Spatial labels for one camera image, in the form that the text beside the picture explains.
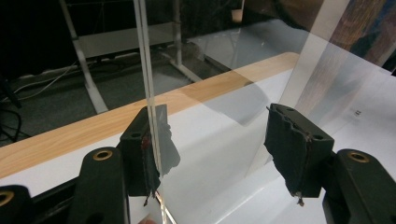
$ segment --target wooden plank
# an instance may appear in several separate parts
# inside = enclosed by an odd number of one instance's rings
[[[284,53],[235,69],[155,97],[156,105],[167,104],[168,113],[198,105],[294,67],[295,53]],[[138,111],[147,104],[141,100],[106,113],[72,123],[53,131],[0,148],[0,178],[49,161],[102,139],[122,133]]]

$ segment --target cable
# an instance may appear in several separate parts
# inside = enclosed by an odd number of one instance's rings
[[[18,114],[17,112],[14,112],[12,110],[7,110],[7,109],[0,109],[3,112],[7,112],[9,114],[13,114],[17,117],[18,119],[18,128],[16,129],[16,132],[14,134],[14,136],[11,136],[11,134],[9,134],[8,132],[4,131],[3,128],[0,127],[0,132],[2,134],[4,134],[7,138],[9,138],[9,140],[11,140],[12,142],[17,142],[18,141],[18,136],[20,135],[20,131],[21,131],[21,126],[22,126],[22,119],[21,119],[21,115]]]
[[[3,126],[3,127],[8,128],[8,129],[14,130],[14,131],[17,130],[16,128],[10,127],[10,126],[8,126],[8,125],[6,125],[6,124],[0,124],[0,125]],[[23,134],[23,135],[25,135],[26,137],[32,137],[32,135],[30,135],[29,133],[25,133],[25,132],[23,132],[23,131],[21,131],[21,130],[20,130],[20,133]]]
[[[34,86],[34,85],[38,85],[38,84],[41,84],[41,83],[46,83],[46,82],[52,80],[51,83],[49,83],[47,86],[45,86],[41,91],[39,91],[39,92],[37,92],[37,93],[35,93],[35,94],[33,94],[33,95],[30,95],[30,96],[18,98],[18,100],[26,100],[26,99],[35,97],[35,96],[37,96],[38,94],[40,94],[41,92],[43,92],[44,90],[46,90],[48,87],[50,87],[54,82],[56,82],[56,81],[57,81],[58,79],[60,79],[61,77],[64,77],[64,76],[67,76],[67,75],[70,75],[70,74],[75,73],[75,72],[72,72],[72,73],[67,73],[67,72],[70,71],[70,69],[73,67],[73,65],[76,64],[76,62],[77,62],[77,61],[73,62],[73,63],[67,68],[67,70],[66,70],[65,72],[63,72],[61,75],[59,75],[58,77],[56,77],[56,78],[54,78],[54,79],[47,79],[47,80],[38,81],[38,82],[35,82],[35,83],[29,83],[29,84],[27,84],[27,85],[25,85],[25,86],[22,86],[22,87],[18,88],[17,90],[14,91],[14,93],[17,93],[17,92],[19,92],[19,91],[21,91],[21,90],[23,90],[23,89],[25,89],[25,88],[27,88],[27,87]],[[4,99],[1,101],[1,103],[3,103],[3,102],[8,102],[8,101],[9,101],[9,100],[8,100],[8,97],[6,97],[6,98],[4,98]]]

